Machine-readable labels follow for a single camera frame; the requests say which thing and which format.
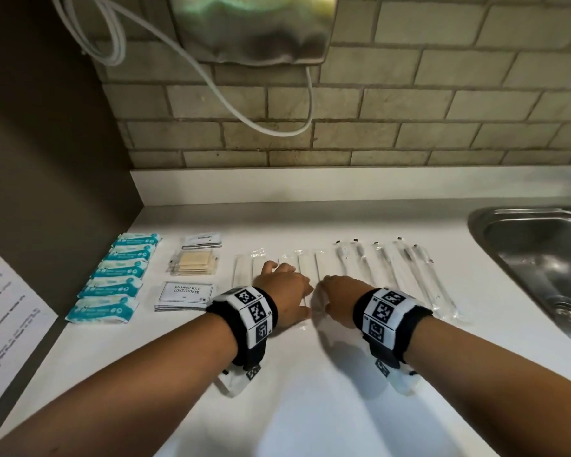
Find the person's right hand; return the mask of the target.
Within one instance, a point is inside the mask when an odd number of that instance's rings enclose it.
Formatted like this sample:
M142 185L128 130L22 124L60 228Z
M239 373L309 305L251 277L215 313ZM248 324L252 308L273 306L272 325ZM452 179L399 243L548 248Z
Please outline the person's right hand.
M350 329L356 328L354 323L354 308L365 294L373 294L377 288L364 281L345 276L345 319L333 319L335 322Z

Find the person's left hand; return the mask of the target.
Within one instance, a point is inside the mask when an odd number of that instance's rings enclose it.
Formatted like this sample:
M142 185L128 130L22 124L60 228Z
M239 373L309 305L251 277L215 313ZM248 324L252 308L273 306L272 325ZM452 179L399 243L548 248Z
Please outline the person's left hand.
M301 302L313 292L310 279L288 264L266 261L253 286L267 293L276 307L275 329L280 332L311 318L312 311Z

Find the stainless steel sink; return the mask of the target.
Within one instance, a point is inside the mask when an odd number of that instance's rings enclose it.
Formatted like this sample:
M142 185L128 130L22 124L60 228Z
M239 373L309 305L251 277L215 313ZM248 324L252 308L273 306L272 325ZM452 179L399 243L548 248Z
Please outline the stainless steel sink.
M571 207L482 208L476 243L571 339Z

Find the blue white wrapped packet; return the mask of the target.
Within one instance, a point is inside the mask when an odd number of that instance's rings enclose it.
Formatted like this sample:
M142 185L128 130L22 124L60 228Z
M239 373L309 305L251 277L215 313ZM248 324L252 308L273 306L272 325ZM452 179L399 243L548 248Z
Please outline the blue white wrapped packet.
M154 244L114 245L105 255L104 261L126 261L151 259L156 250Z
M135 298L144 285L137 276L114 276L91 278L78 293L78 298L130 297Z
M129 296L84 297L66 315L69 323L129 323L139 302Z
M160 243L162 236L158 233L122 233L112 243L112 247L117 246L133 246L133 245L152 245L156 246Z
M148 266L143 258L128 260L102 260L91 274L92 278L134 276L142 278Z

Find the person's left forearm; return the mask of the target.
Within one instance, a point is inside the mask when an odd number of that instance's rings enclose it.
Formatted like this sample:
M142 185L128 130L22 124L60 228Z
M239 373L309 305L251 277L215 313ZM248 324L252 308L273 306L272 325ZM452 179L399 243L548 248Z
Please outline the person's left forearm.
M75 385L0 439L0 457L152 457L238 351L201 315Z

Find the small white sachet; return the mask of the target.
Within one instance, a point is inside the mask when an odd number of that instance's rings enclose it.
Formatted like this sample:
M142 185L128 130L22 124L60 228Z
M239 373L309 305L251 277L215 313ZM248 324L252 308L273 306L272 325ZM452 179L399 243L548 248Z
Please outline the small white sachet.
M196 250L205 248L220 248L223 241L218 232L198 233L183 238L180 248L182 250Z

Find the clear wrapped toothbrush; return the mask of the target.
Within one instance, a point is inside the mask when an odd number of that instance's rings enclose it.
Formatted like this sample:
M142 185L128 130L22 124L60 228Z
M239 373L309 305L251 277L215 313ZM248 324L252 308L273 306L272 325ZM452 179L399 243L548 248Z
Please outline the clear wrapped toothbrush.
M381 269L381 283L385 287L395 290L403 290L396 267L396 253L393 246L383 242L371 244L378 266Z
M366 252L365 245L357 238L354 238L351 241L351 245L355 251L356 260L358 261L358 269L361 280L373 286L374 288L378 287L378 284L376 283L376 280L374 278L371 263L368 259L368 254Z
M433 259L421 245L414 244L411 251L413 263L418 268L421 291L434 315L444 321L459 321L461 319L460 312L438 277Z
M337 240L334 244L335 253L342 268L342 273L351 278L358 278L355 259L352 257L351 246L347 242Z
M434 311L436 314L438 307L435 304L434 298L431 296L429 289L426 286L426 283L421 275L420 268L416 262L416 260L412 256L411 247L406 243L406 241L401 237L398 236L394 245L397 248L401 258L403 259L404 263L406 263L411 276L413 277L414 281L417 284L418 289L423 295L423 301Z

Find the clear packet of cotton swabs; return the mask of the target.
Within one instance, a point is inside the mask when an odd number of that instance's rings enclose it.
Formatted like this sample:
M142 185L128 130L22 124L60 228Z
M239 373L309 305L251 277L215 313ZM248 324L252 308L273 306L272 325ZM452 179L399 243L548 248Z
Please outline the clear packet of cotton swabs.
M174 276L214 275L219 255L211 249L179 250L168 263L168 272Z

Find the white printed paper sheet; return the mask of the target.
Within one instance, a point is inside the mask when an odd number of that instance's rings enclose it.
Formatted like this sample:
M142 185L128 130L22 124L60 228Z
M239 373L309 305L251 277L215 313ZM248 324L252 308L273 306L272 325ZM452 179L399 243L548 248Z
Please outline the white printed paper sheet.
M56 318L56 313L0 256L0 398Z

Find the person's right forearm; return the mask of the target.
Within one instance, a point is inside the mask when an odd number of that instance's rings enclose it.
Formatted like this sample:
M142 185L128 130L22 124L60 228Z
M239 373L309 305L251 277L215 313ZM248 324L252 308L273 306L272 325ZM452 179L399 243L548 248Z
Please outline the person's right forearm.
M501 457L571 457L571 380L434 317L403 322L397 346Z

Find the white shampoo sachet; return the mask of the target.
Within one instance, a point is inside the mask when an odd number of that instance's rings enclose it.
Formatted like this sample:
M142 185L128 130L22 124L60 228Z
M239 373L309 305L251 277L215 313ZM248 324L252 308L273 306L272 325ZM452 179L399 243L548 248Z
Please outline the white shampoo sachet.
M211 302L214 285L168 281L164 284L154 311L205 311Z

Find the stainless steel wall appliance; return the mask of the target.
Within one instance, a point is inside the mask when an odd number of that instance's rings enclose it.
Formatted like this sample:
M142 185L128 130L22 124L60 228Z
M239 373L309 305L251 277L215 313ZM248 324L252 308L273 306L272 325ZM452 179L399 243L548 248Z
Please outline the stainless steel wall appliance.
M168 0L178 40L202 63L318 66L338 0Z

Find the black white marker wristband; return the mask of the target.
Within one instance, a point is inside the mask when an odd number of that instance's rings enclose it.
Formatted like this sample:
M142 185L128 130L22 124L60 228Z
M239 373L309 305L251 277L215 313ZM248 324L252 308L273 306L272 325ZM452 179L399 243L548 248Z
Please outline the black white marker wristband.
M404 360L418 324L433 312L405 292L390 288L366 292L353 309L353 322L367 343L372 363L393 389L410 396L420 380Z
M276 307L259 288L237 286L213 298L206 312L221 317L236 339L236 356L217 380L233 398L251 384L262 368L266 340L276 324Z

